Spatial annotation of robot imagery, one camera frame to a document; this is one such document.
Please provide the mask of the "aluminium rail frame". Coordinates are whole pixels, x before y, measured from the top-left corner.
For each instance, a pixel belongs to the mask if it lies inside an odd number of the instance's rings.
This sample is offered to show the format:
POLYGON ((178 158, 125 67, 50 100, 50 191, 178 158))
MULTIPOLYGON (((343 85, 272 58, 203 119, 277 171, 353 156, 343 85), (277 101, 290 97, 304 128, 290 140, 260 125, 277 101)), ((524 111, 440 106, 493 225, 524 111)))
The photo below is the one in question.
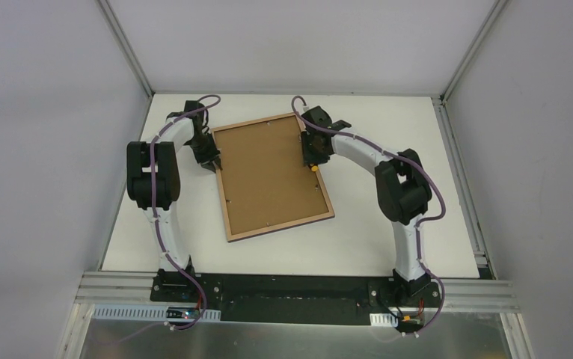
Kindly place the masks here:
MULTIPOLYGON (((77 304, 149 304, 153 272, 86 271, 76 292, 77 304)), ((512 282, 444 279, 446 312, 520 313, 512 282)))

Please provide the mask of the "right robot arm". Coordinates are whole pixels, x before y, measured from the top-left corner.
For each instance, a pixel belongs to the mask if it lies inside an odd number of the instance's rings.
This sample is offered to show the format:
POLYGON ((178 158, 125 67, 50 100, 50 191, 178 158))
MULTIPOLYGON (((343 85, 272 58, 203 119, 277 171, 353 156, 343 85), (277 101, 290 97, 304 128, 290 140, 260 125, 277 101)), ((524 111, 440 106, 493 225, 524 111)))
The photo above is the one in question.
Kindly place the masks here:
POLYGON ((408 149, 391 153, 374 142, 350 132, 350 123, 334 122, 321 107, 304 107, 298 116, 303 161, 310 169, 325 164, 332 155, 348 159, 375 178, 377 201, 393 227, 396 251, 393 269, 394 297, 410 307, 423 297, 431 277, 421 266, 420 220, 428 210, 432 189, 422 172, 418 154, 408 149))

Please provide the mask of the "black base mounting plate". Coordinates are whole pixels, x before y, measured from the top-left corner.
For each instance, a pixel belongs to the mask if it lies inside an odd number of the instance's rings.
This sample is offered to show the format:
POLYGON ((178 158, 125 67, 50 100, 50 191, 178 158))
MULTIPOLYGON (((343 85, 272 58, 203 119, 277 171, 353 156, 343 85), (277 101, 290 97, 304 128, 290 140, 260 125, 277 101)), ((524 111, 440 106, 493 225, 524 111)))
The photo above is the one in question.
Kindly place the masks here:
POLYGON ((377 315, 392 325, 407 316, 418 325, 442 303, 442 289, 428 277, 418 285, 401 277, 196 274, 158 270, 150 289, 153 302, 189 303, 174 310, 189 319, 197 310, 216 311, 223 322, 303 325, 372 325, 377 315))

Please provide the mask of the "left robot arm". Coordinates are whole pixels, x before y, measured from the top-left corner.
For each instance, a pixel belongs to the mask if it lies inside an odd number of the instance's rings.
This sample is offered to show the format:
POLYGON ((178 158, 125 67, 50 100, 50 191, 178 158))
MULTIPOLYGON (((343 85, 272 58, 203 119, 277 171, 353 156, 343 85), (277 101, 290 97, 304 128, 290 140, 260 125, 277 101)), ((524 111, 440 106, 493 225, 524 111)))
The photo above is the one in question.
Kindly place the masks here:
POLYGON ((182 273, 171 279, 168 291, 183 303, 196 296, 197 282, 189 277, 191 254, 182 243, 177 217, 181 193, 177 153, 188 147, 202 168, 213 173, 222 169, 221 151, 209 127, 209 110, 220 101, 215 94, 188 100, 182 111, 166 117, 150 140, 126 146, 127 194, 150 223, 159 247, 159 269, 182 273))

